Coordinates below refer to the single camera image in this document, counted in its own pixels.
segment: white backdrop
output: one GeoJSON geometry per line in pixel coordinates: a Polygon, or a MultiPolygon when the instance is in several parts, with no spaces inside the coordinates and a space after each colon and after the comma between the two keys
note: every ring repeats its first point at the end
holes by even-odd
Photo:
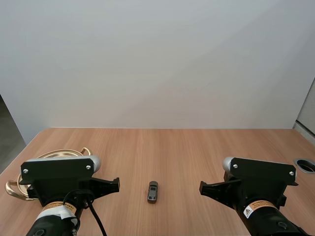
{"type": "Polygon", "coordinates": [[[291,128],[313,0],[2,0],[0,94],[46,127],[291,128]]]}

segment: white label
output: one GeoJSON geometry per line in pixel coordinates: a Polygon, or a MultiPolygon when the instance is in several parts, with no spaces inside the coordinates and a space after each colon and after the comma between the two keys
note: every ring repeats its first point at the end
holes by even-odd
{"type": "Polygon", "coordinates": [[[248,205],[244,210],[244,215],[248,219],[253,212],[253,209],[248,205]]]}

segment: wooden table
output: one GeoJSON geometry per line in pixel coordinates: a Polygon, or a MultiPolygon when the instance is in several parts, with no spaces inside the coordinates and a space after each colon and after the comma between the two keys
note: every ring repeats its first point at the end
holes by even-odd
{"type": "MultiPolygon", "coordinates": [[[[20,165],[49,151],[82,147],[101,158],[94,177],[121,181],[119,193],[94,202],[109,236],[248,235],[234,210],[200,195],[200,181],[223,181],[221,163],[227,156],[288,164],[315,158],[315,147],[295,130],[46,129],[0,175],[0,236],[25,235],[42,208],[38,201],[5,192],[20,165]],[[146,200],[151,180],[159,183],[155,205],[146,200]]],[[[286,189],[281,212],[315,234],[315,175],[298,169],[296,182],[299,186],[286,189]]],[[[82,214],[78,235],[101,235],[89,210],[82,214]]]]}

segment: warning label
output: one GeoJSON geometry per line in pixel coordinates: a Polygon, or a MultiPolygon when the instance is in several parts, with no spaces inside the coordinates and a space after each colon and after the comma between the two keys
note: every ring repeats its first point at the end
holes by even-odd
{"type": "MultiPolygon", "coordinates": [[[[42,211],[50,209],[50,208],[54,208],[54,207],[59,207],[61,206],[63,203],[62,202],[52,202],[50,204],[47,204],[42,211]]],[[[75,212],[77,211],[77,208],[75,208],[73,205],[69,204],[69,203],[65,203],[64,204],[73,214],[75,214],[75,212]]]]}
{"type": "Polygon", "coordinates": [[[274,207],[276,208],[271,202],[265,201],[265,200],[260,200],[260,201],[255,201],[249,204],[245,210],[244,210],[244,215],[248,219],[250,215],[257,209],[261,207],[274,207]]]}

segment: brass tray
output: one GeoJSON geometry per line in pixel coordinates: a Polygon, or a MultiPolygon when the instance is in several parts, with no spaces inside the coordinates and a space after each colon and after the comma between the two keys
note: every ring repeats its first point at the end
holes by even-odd
{"type": "MultiPolygon", "coordinates": [[[[84,156],[84,153],[87,152],[88,156],[92,155],[91,150],[88,148],[84,147],[82,148],[81,151],[76,151],[76,150],[70,150],[70,149],[61,149],[61,150],[56,150],[56,151],[51,151],[48,152],[44,155],[39,156],[38,158],[47,158],[47,157],[70,157],[70,156],[84,156]]],[[[9,180],[5,184],[5,190],[6,192],[18,199],[25,200],[25,201],[33,201],[36,198],[29,198],[27,189],[29,185],[21,185],[19,184],[22,180],[22,175],[19,174],[17,181],[9,180]],[[17,186],[19,189],[19,192],[16,192],[15,190],[12,189],[12,186],[17,186]]]]}

